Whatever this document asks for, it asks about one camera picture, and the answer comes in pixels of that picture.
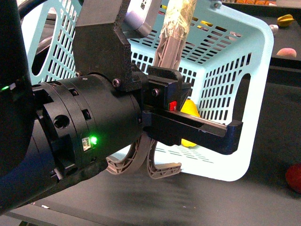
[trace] plastic wrap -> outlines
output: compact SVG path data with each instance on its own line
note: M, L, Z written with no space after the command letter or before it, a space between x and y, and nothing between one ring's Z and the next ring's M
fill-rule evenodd
M185 41L196 4L197 0L170 0L160 37Z

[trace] red led light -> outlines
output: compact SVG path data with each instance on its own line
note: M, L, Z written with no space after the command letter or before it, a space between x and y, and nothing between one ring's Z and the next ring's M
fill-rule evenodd
M169 110L170 110L170 111L175 111L175 110L177 110L177 102L176 102L176 101L173 101L173 102L170 102L170 103L169 103Z

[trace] yellow toy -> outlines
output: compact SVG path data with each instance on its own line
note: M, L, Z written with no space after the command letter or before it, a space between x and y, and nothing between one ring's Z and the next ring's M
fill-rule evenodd
M198 113L198 109L197 109L196 105L194 104L194 102L192 100L186 100L185 101L185 103L184 103L184 105L181 109L181 112L186 113L186 114L190 114L190 115L193 115L193 116L196 116L196 117L200 117L200 115ZM194 147L194 146L196 146L195 143L190 142L190 141L185 140L185 139L182 139L181 144L184 147Z

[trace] screw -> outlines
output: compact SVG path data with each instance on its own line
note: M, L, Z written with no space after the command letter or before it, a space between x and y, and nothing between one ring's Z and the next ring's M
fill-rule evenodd
M159 91L158 89L153 89L153 90L151 91L151 94L152 94L154 97L157 97L157 96L159 96L160 91Z
M121 80L120 79L113 79L112 85L114 88L118 88L121 86Z

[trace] black table surface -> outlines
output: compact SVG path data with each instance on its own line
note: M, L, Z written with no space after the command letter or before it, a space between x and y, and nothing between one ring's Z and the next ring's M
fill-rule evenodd
M35 202L42 214L32 204L12 214L50 222L63 213L56 225L82 224L71 224L71 216L105 226L300 225L301 194L285 181L287 168L301 162L300 113L301 88L266 85L250 167L238 181L185 173L152 180L144 168L127 176L102 172Z

